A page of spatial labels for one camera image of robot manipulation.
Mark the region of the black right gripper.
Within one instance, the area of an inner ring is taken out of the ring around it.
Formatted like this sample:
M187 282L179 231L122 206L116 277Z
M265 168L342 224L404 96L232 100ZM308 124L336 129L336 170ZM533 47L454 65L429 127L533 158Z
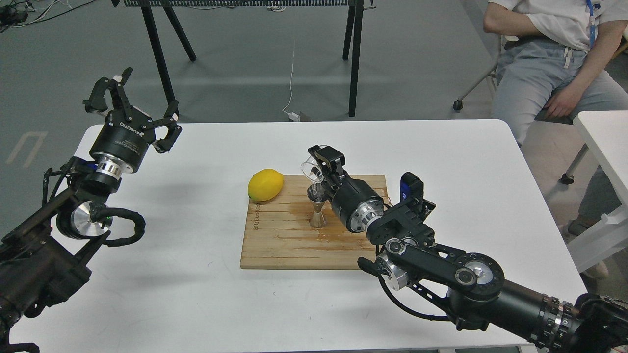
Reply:
M317 165L320 181L314 183L314 201L330 201L332 211L352 233L365 232L383 217L383 198L362 179L345 176L345 156L328 145L314 145L308 153Z

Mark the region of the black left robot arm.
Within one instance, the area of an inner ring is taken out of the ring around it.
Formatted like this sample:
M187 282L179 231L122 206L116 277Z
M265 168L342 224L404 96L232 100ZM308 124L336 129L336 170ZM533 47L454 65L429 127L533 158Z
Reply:
M88 261L101 246L139 241L146 223L137 212L111 208L106 201L123 174L134 174L149 147L168 152L182 128L177 101L162 119L131 105L124 85L132 74L103 77L83 103L89 113L105 113L90 160L72 157L43 177L42 206L1 241L0 316L3 353L38 353L34 343L11 344L10 330L21 317L67 301L91 276Z

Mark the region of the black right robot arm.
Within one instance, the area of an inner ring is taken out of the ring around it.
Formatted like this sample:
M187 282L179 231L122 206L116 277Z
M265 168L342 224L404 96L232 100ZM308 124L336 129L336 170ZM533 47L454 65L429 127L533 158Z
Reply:
M365 232L375 260L359 258L361 270L379 280L390 300L407 313L449 321L457 330L487 330L490 324L550 353L615 353L627 346L625 302L583 294L575 304L505 279L488 255L436 243L424 223L435 204L421 179L406 172L400 202L385 201L365 181L345 170L338 150L314 145L314 182L334 214L352 233Z

